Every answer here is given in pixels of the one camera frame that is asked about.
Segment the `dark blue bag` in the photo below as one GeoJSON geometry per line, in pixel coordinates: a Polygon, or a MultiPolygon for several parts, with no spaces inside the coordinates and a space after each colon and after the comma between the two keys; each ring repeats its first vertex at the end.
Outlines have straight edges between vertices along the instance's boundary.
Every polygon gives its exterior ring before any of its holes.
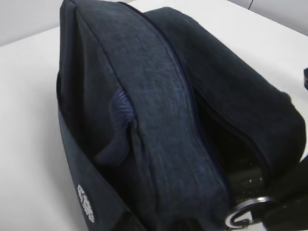
{"type": "Polygon", "coordinates": [[[60,14],[59,122],[89,230],[221,231],[299,161],[290,98],[191,18],[92,0],[60,14]]]}

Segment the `zipper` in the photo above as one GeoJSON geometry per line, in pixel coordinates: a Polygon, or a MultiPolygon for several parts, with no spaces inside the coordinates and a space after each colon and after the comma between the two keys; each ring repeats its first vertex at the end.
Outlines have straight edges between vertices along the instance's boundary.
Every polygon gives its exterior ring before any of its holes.
{"type": "Polygon", "coordinates": [[[138,11],[137,9],[135,9],[134,7],[124,3],[124,2],[119,2],[119,4],[122,4],[122,5],[125,5],[126,7],[132,9],[134,12],[136,12],[137,14],[139,14],[142,18],[144,18],[147,22],[149,22],[159,33],[160,35],[164,38],[165,42],[168,44],[169,48],[171,49],[175,59],[176,59],[176,62],[178,64],[178,66],[180,67],[180,72],[182,74],[182,76],[184,77],[184,80],[186,82],[186,87],[188,89],[188,92],[189,92],[189,99],[191,101],[191,105],[192,105],[192,110],[193,110],[193,116],[195,118],[195,121],[196,121],[196,126],[197,126],[197,130],[198,130],[198,133],[199,133],[199,136],[201,137],[201,141],[203,143],[203,146],[205,147],[205,149],[208,151],[208,154],[209,156],[211,157],[212,159],[212,162],[214,163],[214,165],[216,166],[217,168],[217,172],[220,176],[220,179],[223,181],[224,183],[224,186],[226,188],[226,191],[227,191],[227,199],[228,199],[228,205],[229,207],[233,207],[234,206],[234,202],[235,202],[235,197],[233,195],[233,190],[232,190],[232,187],[230,185],[230,182],[229,180],[227,179],[227,177],[225,176],[224,174],[224,171],[223,171],[223,168],[221,166],[221,164],[219,163],[219,161],[217,160],[217,158],[215,157],[215,155],[213,153],[211,153],[209,150],[209,145],[207,145],[206,141],[205,141],[205,136],[204,136],[204,133],[201,129],[201,124],[200,124],[200,120],[199,120],[199,116],[198,116],[198,113],[197,113],[197,106],[196,106],[196,101],[195,101],[195,98],[194,98],[194,93],[193,93],[193,88],[184,72],[184,68],[180,62],[180,59],[177,55],[177,53],[175,52],[175,49],[173,48],[173,46],[171,45],[170,41],[168,40],[168,38],[165,36],[165,34],[161,31],[161,29],[155,25],[155,23],[153,23],[146,15],[144,15],[142,12],[138,11]]]}

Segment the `black strap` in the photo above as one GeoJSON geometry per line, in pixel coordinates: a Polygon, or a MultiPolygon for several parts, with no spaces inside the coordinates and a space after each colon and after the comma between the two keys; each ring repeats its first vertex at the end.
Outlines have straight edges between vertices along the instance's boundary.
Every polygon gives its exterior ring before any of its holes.
{"type": "Polygon", "coordinates": [[[278,201],[263,216],[268,231],[308,230],[308,157],[272,184],[268,195],[278,201]]]}

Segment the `white surface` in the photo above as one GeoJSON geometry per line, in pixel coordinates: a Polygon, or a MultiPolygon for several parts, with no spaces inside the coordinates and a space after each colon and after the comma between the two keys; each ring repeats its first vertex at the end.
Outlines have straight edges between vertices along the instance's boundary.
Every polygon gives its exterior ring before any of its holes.
{"type": "Polygon", "coordinates": [[[229,1],[234,2],[234,3],[236,3],[236,4],[240,5],[240,6],[243,6],[246,9],[249,8],[249,6],[250,6],[250,4],[252,2],[252,0],[229,0],[229,1]]]}
{"type": "Polygon", "coordinates": [[[59,26],[62,1],[0,0],[0,46],[59,26]]]}
{"type": "Polygon", "coordinates": [[[307,0],[254,0],[250,10],[308,35],[307,0]]]}
{"type": "MultiPolygon", "coordinates": [[[[308,119],[308,37],[225,0],[137,0],[197,20],[279,89],[308,119]]],[[[86,231],[57,119],[59,28],[0,47],[0,230],[86,231]]],[[[262,230],[260,226],[251,230],[262,230]]]]}

